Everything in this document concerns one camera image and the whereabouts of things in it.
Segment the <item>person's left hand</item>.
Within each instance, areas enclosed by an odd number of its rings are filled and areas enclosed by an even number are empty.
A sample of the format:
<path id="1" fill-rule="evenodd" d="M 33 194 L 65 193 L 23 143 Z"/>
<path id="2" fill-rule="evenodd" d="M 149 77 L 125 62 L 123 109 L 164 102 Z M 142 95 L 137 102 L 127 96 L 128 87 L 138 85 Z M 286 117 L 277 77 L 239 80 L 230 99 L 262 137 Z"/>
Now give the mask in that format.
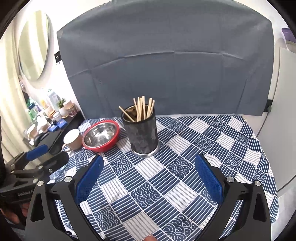
<path id="1" fill-rule="evenodd" d="M 2 214 L 12 223 L 14 224 L 20 224 L 20 218 L 27 217 L 28 215 L 28 210 L 29 210 L 29 205 L 30 203 L 22 203 L 20 204 L 20 209 L 22 214 L 15 214 L 11 210 L 7 208 L 1 208 Z"/>

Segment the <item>person's right hand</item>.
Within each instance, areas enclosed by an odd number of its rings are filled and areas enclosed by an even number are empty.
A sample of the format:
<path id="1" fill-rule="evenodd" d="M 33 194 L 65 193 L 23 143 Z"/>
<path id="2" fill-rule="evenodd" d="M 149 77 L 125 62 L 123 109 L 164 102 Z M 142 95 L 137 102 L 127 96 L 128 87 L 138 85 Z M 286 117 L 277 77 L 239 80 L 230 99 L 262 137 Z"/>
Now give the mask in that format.
<path id="1" fill-rule="evenodd" d="M 143 241 L 158 241 L 153 235 L 149 235 L 144 238 Z"/>

